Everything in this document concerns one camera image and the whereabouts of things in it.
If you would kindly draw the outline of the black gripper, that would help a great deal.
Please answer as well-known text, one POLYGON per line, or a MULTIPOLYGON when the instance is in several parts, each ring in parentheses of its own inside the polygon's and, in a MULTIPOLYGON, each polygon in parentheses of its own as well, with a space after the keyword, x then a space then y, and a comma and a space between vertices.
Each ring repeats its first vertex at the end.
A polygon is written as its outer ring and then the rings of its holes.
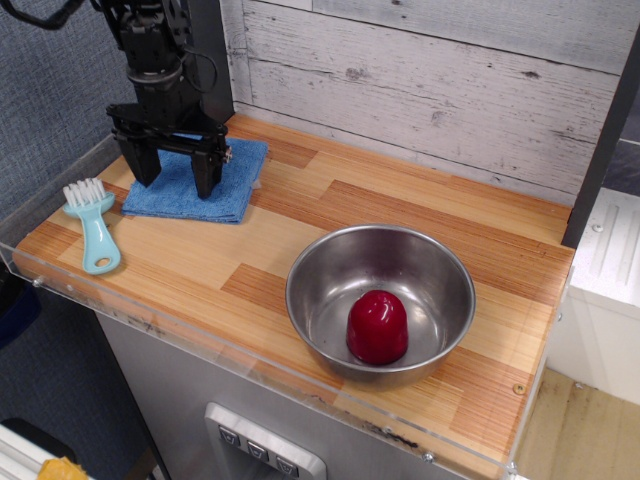
POLYGON ((127 69, 136 101, 111 104, 107 114, 113 133, 135 179, 149 187, 161 172, 158 152, 191 157, 197 195, 211 196, 231 158, 227 127, 207 115, 202 92, 182 67, 159 73, 127 69))

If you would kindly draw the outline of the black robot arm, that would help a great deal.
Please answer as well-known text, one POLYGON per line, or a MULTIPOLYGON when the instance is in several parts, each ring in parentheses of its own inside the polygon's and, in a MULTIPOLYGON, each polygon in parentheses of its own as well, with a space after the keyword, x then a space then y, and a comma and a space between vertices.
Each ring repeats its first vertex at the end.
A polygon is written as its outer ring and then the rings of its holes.
POLYGON ((177 1, 94 1, 127 60, 137 101, 112 104, 113 135, 135 176, 150 186, 161 150, 188 155, 197 195, 207 199, 231 158, 228 129, 208 115, 203 97, 218 80, 213 58, 188 43, 191 23, 177 1))

